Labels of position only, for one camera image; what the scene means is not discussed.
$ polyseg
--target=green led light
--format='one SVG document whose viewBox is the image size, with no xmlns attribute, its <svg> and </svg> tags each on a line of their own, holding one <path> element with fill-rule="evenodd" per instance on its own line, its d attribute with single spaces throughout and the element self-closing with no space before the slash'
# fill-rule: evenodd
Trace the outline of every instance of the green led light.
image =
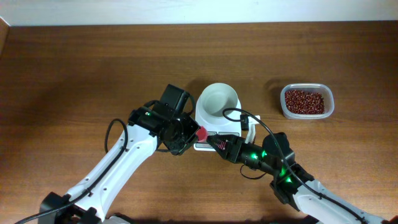
<svg viewBox="0 0 398 224">
<path fill-rule="evenodd" d="M 286 174 L 286 169 L 282 167 L 282 171 L 279 174 L 279 177 L 283 177 Z"/>
</svg>

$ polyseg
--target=wood grain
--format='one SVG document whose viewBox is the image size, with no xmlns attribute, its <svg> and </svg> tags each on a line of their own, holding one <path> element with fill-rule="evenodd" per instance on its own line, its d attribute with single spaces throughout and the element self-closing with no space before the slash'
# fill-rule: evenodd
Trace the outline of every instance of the wood grain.
<svg viewBox="0 0 398 224">
<path fill-rule="evenodd" d="M 2 48 L 6 43 L 9 27 L 3 19 L 0 18 L 0 57 L 2 53 Z"/>
<path fill-rule="evenodd" d="M 36 213 L 49 192 L 62 195 L 84 178 L 104 156 L 113 118 L 159 99 L 168 83 L 198 98 L 214 82 L 285 132 L 296 161 L 332 192 L 390 219 L 398 214 L 397 62 L 398 22 L 11 27 L 0 60 L 0 223 Z M 330 118 L 283 117 L 281 89 L 302 82 L 330 87 Z M 256 143 L 265 135 L 258 127 Z M 212 152 L 156 153 L 109 214 L 303 217 L 276 199 L 271 180 L 244 179 Z"/>
</svg>

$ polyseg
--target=clear plastic container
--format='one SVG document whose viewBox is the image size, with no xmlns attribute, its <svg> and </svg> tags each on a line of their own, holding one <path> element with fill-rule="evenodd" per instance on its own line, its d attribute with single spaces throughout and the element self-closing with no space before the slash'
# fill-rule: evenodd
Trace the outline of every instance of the clear plastic container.
<svg viewBox="0 0 398 224">
<path fill-rule="evenodd" d="M 296 114 L 290 112 L 286 107 L 285 92 L 289 90 L 303 90 L 307 92 L 320 93 L 323 97 L 325 104 L 325 113 L 323 114 Z M 335 102 L 333 101 L 333 94 L 330 89 L 322 84 L 316 83 L 297 83 L 285 86 L 280 93 L 280 103 L 282 104 L 282 110 L 284 116 L 288 119 L 322 119 L 329 117 L 335 109 Z"/>
</svg>

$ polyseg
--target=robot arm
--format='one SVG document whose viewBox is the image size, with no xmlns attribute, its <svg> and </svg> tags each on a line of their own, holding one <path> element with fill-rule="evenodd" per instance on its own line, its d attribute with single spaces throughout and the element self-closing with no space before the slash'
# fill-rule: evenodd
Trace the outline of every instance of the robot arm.
<svg viewBox="0 0 398 224">
<path fill-rule="evenodd" d="M 34 218 L 39 223 L 69 223 L 76 218 L 81 224 L 102 223 L 123 185 L 161 143 L 173 155 L 181 155 L 197 141 L 199 125 L 190 117 L 192 112 L 183 112 L 189 99 L 194 110 L 188 92 L 168 85 L 160 100 L 133 110 L 128 125 L 120 121 L 124 131 L 116 144 L 85 178 L 63 197 L 50 193 L 39 214 L 17 223 Z"/>
<path fill-rule="evenodd" d="M 94 208 L 96 216 L 105 219 L 114 198 L 136 169 L 157 149 L 157 138 L 149 135 L 149 130 L 138 126 L 127 125 L 129 139 L 124 139 L 124 133 L 117 143 L 97 164 L 97 166 L 76 186 L 68 190 L 70 200 L 74 200 L 87 189 L 104 171 L 108 164 L 119 154 L 124 141 L 127 141 L 127 149 L 106 173 L 96 187 L 86 197 L 75 205 L 83 210 Z"/>
<path fill-rule="evenodd" d="M 233 163 L 243 163 L 252 168 L 259 169 L 274 177 L 270 187 L 274 190 L 275 196 L 283 204 L 288 203 L 298 211 L 315 217 L 322 223 L 347 224 L 347 223 L 377 223 L 384 221 L 383 218 L 370 215 L 343 199 L 332 194 L 322 184 L 308 174 L 299 164 L 295 162 L 294 152 L 289 147 L 287 136 L 284 133 L 274 134 L 283 152 L 285 160 L 294 174 L 308 187 L 300 183 L 285 167 L 280 153 L 275 146 L 271 136 L 267 136 L 262 147 L 245 143 L 245 139 L 234 135 L 208 136 L 207 143 L 223 158 Z"/>
</svg>

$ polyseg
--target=black cable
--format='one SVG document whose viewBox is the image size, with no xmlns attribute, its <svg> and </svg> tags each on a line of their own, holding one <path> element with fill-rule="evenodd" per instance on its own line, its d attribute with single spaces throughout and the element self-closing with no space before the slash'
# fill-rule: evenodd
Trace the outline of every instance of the black cable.
<svg viewBox="0 0 398 224">
<path fill-rule="evenodd" d="M 196 108 L 195 99 L 193 98 L 193 96 L 191 94 L 189 95 L 189 98 L 191 99 L 192 110 L 187 113 L 188 116 L 190 116 L 195 111 L 195 108 Z"/>
<path fill-rule="evenodd" d="M 128 141 L 128 135 L 127 135 L 127 127 L 126 127 L 126 124 L 124 124 L 124 122 L 121 120 L 121 119 L 119 119 L 119 118 L 116 118 L 116 119 L 113 119 L 111 122 L 110 122 L 110 124 L 109 124 L 109 126 L 108 126 L 108 129 L 106 130 L 106 134 L 105 134 L 105 144 L 104 144 L 104 148 L 105 148 L 105 153 L 108 153 L 108 138 L 109 138 L 109 133 L 111 132 L 111 129 L 112 129 L 112 126 L 113 126 L 113 124 L 115 123 L 115 122 L 119 122 L 119 123 L 121 123 L 122 124 L 122 127 L 123 127 L 123 130 L 124 130 L 124 144 L 123 144 L 123 147 L 127 147 L 127 141 Z"/>
<path fill-rule="evenodd" d="M 286 166 L 287 170 L 290 171 L 290 173 L 292 174 L 292 176 L 300 182 L 300 184 L 302 184 L 306 189 L 308 189 L 310 192 L 312 192 L 313 194 L 319 196 L 320 199 L 326 199 L 328 201 L 330 201 L 331 203 L 334 203 L 335 205 L 341 207 L 342 209 L 346 210 L 347 212 L 349 212 L 350 214 L 352 214 L 356 219 L 358 219 L 362 224 L 367 224 L 365 221 L 365 217 L 360 217 L 357 213 L 355 213 L 354 211 L 352 211 L 351 209 L 349 209 L 347 206 L 343 205 L 342 203 L 326 196 L 325 194 L 322 194 L 320 192 L 317 192 L 316 190 L 313 190 L 311 187 L 309 187 L 306 183 L 304 183 L 297 175 L 296 173 L 293 172 L 292 168 L 289 166 L 289 163 L 287 162 L 284 153 L 282 152 L 282 149 L 280 148 L 279 142 L 278 140 L 276 140 L 274 133 L 268 128 L 268 126 L 262 122 L 260 119 L 256 118 L 253 114 L 251 114 L 250 112 L 247 112 L 245 110 L 239 109 L 239 108 L 226 108 L 225 110 L 223 110 L 223 116 L 230 120 L 230 121 L 235 121 L 235 122 L 240 122 L 241 120 L 237 120 L 237 119 L 231 119 L 229 117 L 227 117 L 225 115 L 225 112 L 227 111 L 239 111 L 241 113 L 244 113 L 248 116 L 250 116 L 251 118 L 253 118 L 254 120 L 256 120 L 259 124 L 261 124 L 262 127 L 264 127 L 268 133 L 271 135 L 271 138 L 274 140 L 276 147 L 278 148 L 279 154 L 282 157 L 282 162 L 284 163 L 284 165 Z M 274 178 L 274 187 L 276 187 L 276 180 L 277 178 Z"/>
<path fill-rule="evenodd" d="M 151 100 L 149 102 L 147 102 L 146 104 L 144 104 L 145 107 L 150 108 L 152 105 L 154 105 L 156 102 L 159 103 L 159 100 Z"/>
<path fill-rule="evenodd" d="M 47 210 L 47 211 L 44 211 L 44 212 L 40 212 L 40 213 L 35 214 L 35 215 L 31 215 L 31 216 L 29 216 L 27 218 L 24 218 L 24 219 L 16 222 L 15 224 L 27 223 L 29 221 L 35 220 L 36 218 L 40 218 L 40 217 L 49 215 L 49 214 L 51 214 L 53 212 L 59 212 L 59 211 L 65 209 L 65 208 L 68 208 L 68 207 L 72 206 L 73 204 L 75 204 L 76 202 L 78 202 L 79 200 L 81 200 L 82 198 L 86 197 L 86 195 L 88 195 L 95 188 L 95 186 L 101 181 L 101 179 L 106 175 L 106 173 L 112 168 L 112 166 L 116 163 L 116 161 L 122 156 L 123 152 L 126 150 L 126 147 L 127 147 L 127 142 L 128 142 L 128 137 L 129 137 L 128 133 L 127 133 L 127 126 L 120 119 L 116 118 L 116 119 L 112 120 L 112 122 L 108 126 L 108 130 L 106 132 L 105 139 L 108 139 L 110 129 L 112 128 L 113 124 L 116 121 L 120 122 L 122 124 L 122 126 L 123 126 L 125 140 L 124 140 L 124 143 L 123 143 L 123 146 L 122 146 L 120 152 L 109 163 L 109 165 L 105 168 L 105 170 L 101 173 L 101 175 L 99 175 L 99 177 L 87 189 L 85 189 L 85 191 L 79 197 L 77 197 L 77 198 L 73 199 L 72 201 L 68 202 L 66 205 L 63 205 L 63 206 L 61 206 L 59 208 L 53 208 L 53 209 L 50 209 L 50 210 Z"/>
<path fill-rule="evenodd" d="M 242 166 L 241 166 L 241 169 L 239 170 L 240 171 L 240 173 L 241 173 L 241 175 L 244 177 L 244 178 L 247 178 L 247 179 L 249 179 L 249 180 L 258 180 L 258 179 L 261 179 L 262 177 L 264 177 L 267 173 L 263 173 L 263 174 L 261 174 L 260 176 L 258 176 L 258 177 L 248 177 L 248 176 L 246 176 L 246 175 L 244 175 L 243 173 L 242 173 L 242 169 L 243 169 L 243 167 L 244 167 L 245 165 L 243 164 Z"/>
</svg>

